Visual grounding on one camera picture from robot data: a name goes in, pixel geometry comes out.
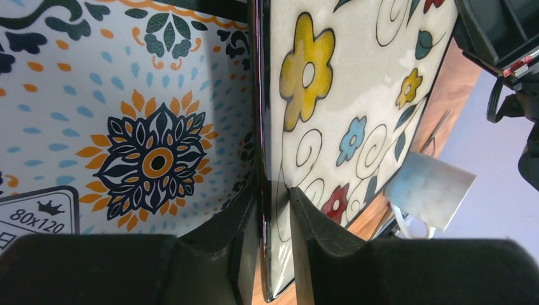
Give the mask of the colourful patterned placemat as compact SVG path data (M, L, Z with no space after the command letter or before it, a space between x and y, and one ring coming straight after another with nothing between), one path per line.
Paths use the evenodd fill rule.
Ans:
M1 248L181 236L254 167L246 1L1 2Z

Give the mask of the square floral plate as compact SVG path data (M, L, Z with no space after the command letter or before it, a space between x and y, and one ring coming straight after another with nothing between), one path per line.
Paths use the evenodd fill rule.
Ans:
M289 191L350 226L401 168L458 16L454 1L251 1L263 292L294 282Z

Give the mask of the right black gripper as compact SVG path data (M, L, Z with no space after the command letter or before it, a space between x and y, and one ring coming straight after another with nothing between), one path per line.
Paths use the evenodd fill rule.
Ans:
M496 77L538 51L538 1L456 1L463 54Z

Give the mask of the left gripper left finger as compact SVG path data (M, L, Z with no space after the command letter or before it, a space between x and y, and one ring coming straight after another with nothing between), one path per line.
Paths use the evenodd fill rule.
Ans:
M249 186L181 237L27 234L1 255L1 303L249 304L257 207Z

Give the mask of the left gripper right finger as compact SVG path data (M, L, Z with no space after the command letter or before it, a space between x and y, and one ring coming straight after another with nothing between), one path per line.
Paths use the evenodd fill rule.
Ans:
M537 304L538 265L512 240L365 241L290 190L298 304Z

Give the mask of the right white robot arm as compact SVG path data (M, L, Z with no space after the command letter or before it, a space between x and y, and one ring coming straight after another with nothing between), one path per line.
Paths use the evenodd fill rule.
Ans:
M523 179L538 188L538 1L455 2L454 38L464 56L496 78L486 119L533 122L518 161Z

